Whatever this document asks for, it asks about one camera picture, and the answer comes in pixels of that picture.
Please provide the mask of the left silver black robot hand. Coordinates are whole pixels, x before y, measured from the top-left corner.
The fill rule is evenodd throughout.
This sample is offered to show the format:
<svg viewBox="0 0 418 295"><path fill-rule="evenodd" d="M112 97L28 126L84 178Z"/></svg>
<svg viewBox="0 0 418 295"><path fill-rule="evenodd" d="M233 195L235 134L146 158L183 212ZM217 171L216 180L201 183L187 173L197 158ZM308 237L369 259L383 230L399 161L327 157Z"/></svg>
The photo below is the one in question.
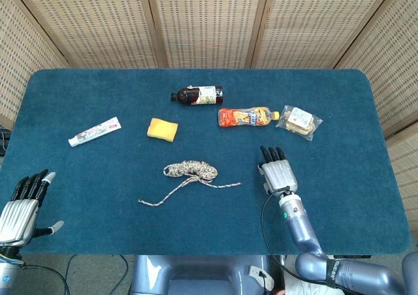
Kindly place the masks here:
<svg viewBox="0 0 418 295"><path fill-rule="evenodd" d="M58 221L52 226L37 228L39 210L55 176L55 172L45 169L17 183L1 213L1 247L22 248L31 239L53 235L63 227L64 222Z"/></svg>

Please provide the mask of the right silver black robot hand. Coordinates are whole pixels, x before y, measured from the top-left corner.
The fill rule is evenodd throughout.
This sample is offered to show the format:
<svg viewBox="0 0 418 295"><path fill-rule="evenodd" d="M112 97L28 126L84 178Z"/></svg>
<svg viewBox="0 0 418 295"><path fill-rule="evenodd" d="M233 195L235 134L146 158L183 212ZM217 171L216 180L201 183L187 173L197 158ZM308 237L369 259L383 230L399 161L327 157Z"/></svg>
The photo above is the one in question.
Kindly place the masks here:
<svg viewBox="0 0 418 295"><path fill-rule="evenodd" d="M275 196L280 196L285 191L297 192L297 179L281 148L261 146L261 152L265 161L258 164L258 169L265 178L265 191L268 194L274 193Z"/></svg>

